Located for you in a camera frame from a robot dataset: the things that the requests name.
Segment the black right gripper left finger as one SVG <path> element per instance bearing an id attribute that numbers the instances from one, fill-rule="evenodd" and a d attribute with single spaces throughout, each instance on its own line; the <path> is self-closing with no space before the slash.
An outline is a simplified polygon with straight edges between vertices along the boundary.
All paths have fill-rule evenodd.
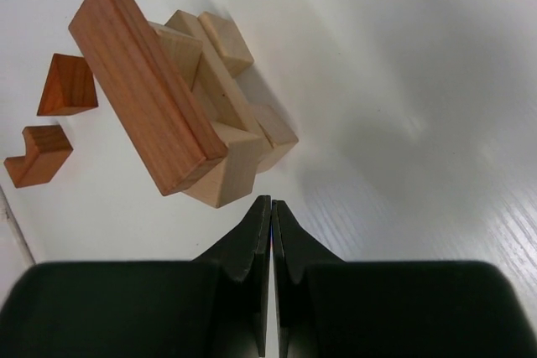
<path id="1" fill-rule="evenodd" d="M 271 199 L 191 261 L 46 262 L 1 310 L 4 357 L 262 357 Z"/>

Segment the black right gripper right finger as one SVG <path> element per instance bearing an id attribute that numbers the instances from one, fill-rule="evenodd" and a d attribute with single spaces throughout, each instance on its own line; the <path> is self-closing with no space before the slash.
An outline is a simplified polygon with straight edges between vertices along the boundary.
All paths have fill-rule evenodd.
<path id="1" fill-rule="evenodd" d="M 271 215 L 282 357 L 533 357 L 510 281 L 480 261 L 347 262 Z"/>

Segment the red-brown long wood block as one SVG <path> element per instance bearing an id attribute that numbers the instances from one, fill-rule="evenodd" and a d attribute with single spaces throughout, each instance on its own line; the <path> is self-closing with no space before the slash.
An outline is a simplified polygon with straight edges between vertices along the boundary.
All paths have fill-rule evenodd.
<path id="1" fill-rule="evenodd" d="M 83 0 L 69 31 L 163 196 L 227 156 L 135 0 Z"/>

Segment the light long wood block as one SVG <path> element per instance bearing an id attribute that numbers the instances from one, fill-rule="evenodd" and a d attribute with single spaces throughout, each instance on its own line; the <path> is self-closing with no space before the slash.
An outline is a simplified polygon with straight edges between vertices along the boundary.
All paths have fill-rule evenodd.
<path id="1" fill-rule="evenodd" d="M 201 83 L 219 113 L 220 122 L 260 136 L 262 155 L 266 156 L 272 147 L 258 124 L 245 95 L 227 71 L 198 17 L 177 10 L 165 25 L 201 40 L 201 60 L 196 79 Z"/>

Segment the red-brown arch wood block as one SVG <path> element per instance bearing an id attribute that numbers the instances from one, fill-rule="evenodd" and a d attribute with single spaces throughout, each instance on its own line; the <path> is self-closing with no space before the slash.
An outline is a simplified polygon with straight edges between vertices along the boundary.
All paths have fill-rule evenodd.
<path id="1" fill-rule="evenodd" d="M 61 125 L 29 126 L 22 131 L 25 155 L 4 160 L 17 188 L 49 183 L 73 152 Z"/>

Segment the red-brown triangle wood block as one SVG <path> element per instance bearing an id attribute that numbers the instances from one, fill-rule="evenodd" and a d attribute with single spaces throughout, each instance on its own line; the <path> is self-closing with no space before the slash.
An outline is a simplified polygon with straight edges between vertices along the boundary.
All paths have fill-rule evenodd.
<path id="1" fill-rule="evenodd" d="M 86 60 L 54 53 L 37 116 L 72 116 L 97 107 L 95 82 Z"/>

